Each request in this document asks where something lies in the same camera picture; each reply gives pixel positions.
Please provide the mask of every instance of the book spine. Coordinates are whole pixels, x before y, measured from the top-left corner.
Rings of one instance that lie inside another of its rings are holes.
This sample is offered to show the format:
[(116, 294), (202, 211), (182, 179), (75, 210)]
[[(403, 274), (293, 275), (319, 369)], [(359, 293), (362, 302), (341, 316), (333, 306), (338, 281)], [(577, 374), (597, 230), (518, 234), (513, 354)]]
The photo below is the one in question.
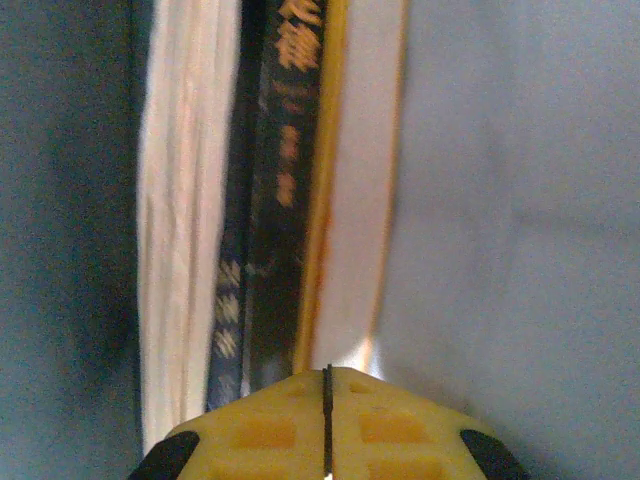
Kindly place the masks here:
[(241, 396), (252, 161), (265, 0), (242, 2), (240, 62), (229, 131), (224, 227), (216, 280), (206, 411)]
[(251, 200), (249, 391), (292, 373), (326, 0), (268, 0)]

